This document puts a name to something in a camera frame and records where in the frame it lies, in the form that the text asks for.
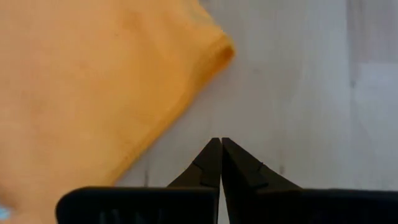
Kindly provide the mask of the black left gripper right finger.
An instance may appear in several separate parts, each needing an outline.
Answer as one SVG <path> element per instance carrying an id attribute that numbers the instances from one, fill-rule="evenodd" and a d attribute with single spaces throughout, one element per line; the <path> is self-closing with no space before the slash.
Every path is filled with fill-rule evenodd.
<path id="1" fill-rule="evenodd" d="M 223 138 L 230 224 L 398 224 L 398 191 L 304 189 Z"/>

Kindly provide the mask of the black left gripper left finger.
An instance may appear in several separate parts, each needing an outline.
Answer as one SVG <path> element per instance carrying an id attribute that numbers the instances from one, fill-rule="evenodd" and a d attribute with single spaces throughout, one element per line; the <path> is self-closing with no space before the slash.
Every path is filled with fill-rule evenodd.
<path id="1" fill-rule="evenodd" d="M 58 224 L 217 224 L 222 143 L 213 138 L 166 187 L 83 187 L 57 203 Z"/>

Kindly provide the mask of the orange microfiber towel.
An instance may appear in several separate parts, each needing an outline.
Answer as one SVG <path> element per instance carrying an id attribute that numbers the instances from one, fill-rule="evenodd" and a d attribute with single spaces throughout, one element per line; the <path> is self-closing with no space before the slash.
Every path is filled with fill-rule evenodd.
<path id="1" fill-rule="evenodd" d="M 0 0 L 0 224 L 114 184 L 233 56 L 199 0 Z"/>

